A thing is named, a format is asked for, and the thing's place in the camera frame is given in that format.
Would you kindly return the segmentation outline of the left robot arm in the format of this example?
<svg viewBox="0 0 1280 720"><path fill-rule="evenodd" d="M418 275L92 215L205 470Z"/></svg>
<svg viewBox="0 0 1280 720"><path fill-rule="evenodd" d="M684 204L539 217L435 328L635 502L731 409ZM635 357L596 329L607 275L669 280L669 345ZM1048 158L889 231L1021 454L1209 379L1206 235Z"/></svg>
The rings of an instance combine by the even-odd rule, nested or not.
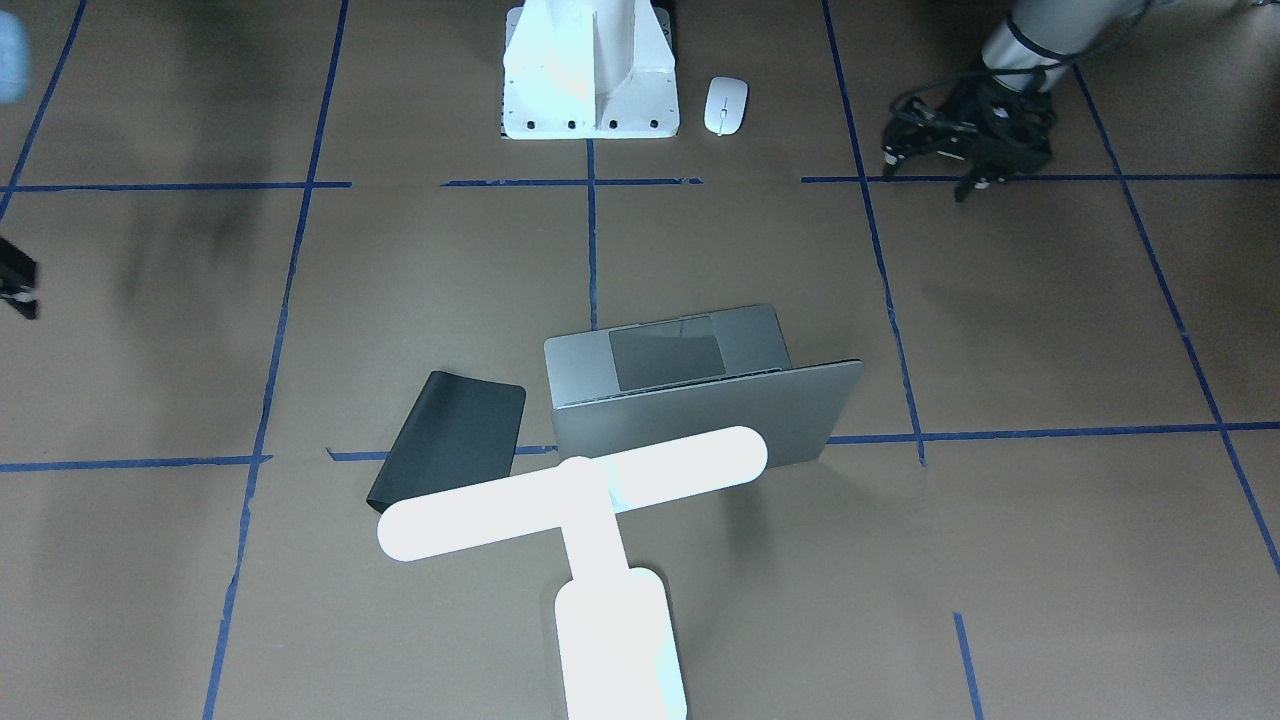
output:
<svg viewBox="0 0 1280 720"><path fill-rule="evenodd" d="M954 199L1039 172L1053 156L1052 91L1075 65L1121 44L1157 1L1015 1L963 72L890 102L882 178L941 155L968 164Z"/></svg>

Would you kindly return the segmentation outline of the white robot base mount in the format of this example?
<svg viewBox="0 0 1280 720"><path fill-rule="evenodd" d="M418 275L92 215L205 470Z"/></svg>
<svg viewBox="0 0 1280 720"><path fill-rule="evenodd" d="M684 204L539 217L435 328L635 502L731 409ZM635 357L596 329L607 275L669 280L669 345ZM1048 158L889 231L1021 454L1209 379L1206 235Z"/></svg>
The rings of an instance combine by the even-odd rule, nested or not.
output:
<svg viewBox="0 0 1280 720"><path fill-rule="evenodd" d="M525 1L506 14L500 132L516 141L678 133L669 1Z"/></svg>

